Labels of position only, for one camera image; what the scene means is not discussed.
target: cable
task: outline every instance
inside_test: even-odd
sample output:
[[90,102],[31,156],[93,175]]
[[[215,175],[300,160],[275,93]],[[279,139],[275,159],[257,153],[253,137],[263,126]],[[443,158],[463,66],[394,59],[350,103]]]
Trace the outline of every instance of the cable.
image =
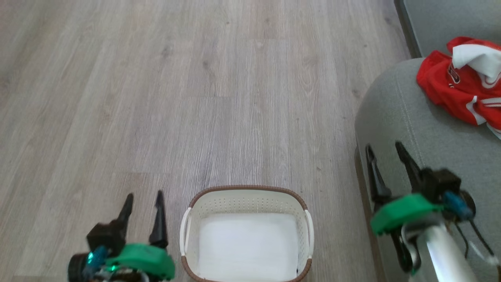
[[141,282],[150,282],[150,277],[144,272],[141,272]]
[[464,251],[464,258],[468,258],[468,251],[469,251],[468,240],[466,239],[465,235],[463,234],[463,230],[461,230],[457,222],[454,222],[454,225],[456,226],[456,229],[459,231],[461,238],[463,238],[464,245],[466,246],[466,250]]
[[[487,252],[489,252],[491,256],[495,256],[493,250],[490,248],[489,244],[487,244],[482,234],[480,234],[480,231],[478,230],[472,219],[470,219],[470,224],[473,230],[475,231],[475,234],[477,235],[478,239],[480,240],[480,242],[482,242],[482,245],[487,249]],[[496,265],[496,268],[497,268],[497,280],[501,282],[501,266],[499,265],[499,263],[498,265]]]

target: white cloth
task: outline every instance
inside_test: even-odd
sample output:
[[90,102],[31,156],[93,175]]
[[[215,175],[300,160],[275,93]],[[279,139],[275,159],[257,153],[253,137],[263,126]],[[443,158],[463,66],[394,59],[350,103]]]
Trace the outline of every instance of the white cloth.
[[290,214],[214,214],[200,223],[201,278],[278,282],[297,277],[296,218]]
[[488,46],[455,46],[452,48],[452,64],[456,69],[468,65],[477,71],[485,88],[493,88],[501,78],[501,51]]

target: laundry basket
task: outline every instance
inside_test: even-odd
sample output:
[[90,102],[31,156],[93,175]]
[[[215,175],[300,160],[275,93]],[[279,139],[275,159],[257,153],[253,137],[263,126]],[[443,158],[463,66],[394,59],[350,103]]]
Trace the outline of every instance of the laundry basket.
[[181,263],[200,282],[301,281],[310,270],[314,241],[303,199],[266,186],[198,193],[179,235]]

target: wooden floor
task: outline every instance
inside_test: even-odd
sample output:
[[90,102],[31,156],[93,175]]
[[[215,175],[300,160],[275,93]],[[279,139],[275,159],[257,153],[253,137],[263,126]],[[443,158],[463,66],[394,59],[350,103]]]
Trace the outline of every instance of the wooden floor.
[[130,192],[129,241],[161,189],[179,261],[188,202],[228,184],[305,199],[306,281],[374,281],[354,118],[408,56],[392,0],[0,0],[0,281],[65,281]]

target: sofa cushion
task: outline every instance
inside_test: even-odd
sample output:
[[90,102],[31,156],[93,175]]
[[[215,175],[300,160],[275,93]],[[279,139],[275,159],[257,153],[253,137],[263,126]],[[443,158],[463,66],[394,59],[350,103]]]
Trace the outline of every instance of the sofa cushion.
[[458,36],[501,44],[501,1],[499,0],[396,0],[410,22],[422,57],[433,50],[448,54],[447,42]]
[[[370,143],[379,169],[394,195],[410,193],[404,165],[395,150],[400,140],[418,165],[448,168],[461,179],[477,205],[475,222],[497,255],[501,255],[501,140],[485,126],[467,124],[431,103],[416,83],[422,59],[402,62],[384,72],[371,85],[359,108],[355,130],[367,179],[364,148]],[[469,225],[466,237],[485,253]],[[464,243],[456,237],[460,249]],[[405,281],[389,236],[378,240],[388,282]],[[495,281],[496,269],[474,252],[468,256],[480,281]]]

